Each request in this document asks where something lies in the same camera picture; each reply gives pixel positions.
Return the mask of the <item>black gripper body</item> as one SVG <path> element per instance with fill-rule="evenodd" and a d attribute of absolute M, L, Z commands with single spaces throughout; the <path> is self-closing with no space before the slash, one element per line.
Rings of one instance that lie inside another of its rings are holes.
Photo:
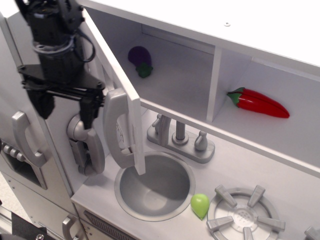
<path fill-rule="evenodd" d="M 83 52 L 74 50 L 61 55 L 40 56 L 40 64 L 20 65 L 17 71 L 23 76 L 25 90 L 42 91 L 57 97 L 79 101 L 83 97 L 95 99 L 103 105 L 104 84 L 89 76 L 84 65 L 94 59 L 96 51 L 92 48 L 89 58 Z"/>

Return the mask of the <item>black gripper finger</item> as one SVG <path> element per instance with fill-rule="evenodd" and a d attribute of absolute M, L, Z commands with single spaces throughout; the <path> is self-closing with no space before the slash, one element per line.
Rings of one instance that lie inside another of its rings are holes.
<path fill-rule="evenodd" d="M 80 120 L 85 130 L 92 127 L 93 121 L 98 117 L 100 103 L 93 98 L 83 97 L 80 102 Z"/>
<path fill-rule="evenodd" d="M 27 90 L 27 95 L 39 116 L 45 120 L 48 119 L 55 108 L 53 95 L 36 90 Z"/>

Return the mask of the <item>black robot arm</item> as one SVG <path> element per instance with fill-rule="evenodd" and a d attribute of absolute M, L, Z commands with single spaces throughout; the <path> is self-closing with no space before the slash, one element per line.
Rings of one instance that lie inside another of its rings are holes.
<path fill-rule="evenodd" d="M 83 6 L 75 0 L 17 0 L 15 2 L 32 33 L 32 49 L 39 64 L 17 68 L 22 85 L 37 111 L 47 119 L 55 97 L 78 101 L 80 120 L 90 129 L 103 106 L 105 84 L 85 70 L 96 56 L 84 56 L 83 40 L 92 41 L 80 29 Z"/>

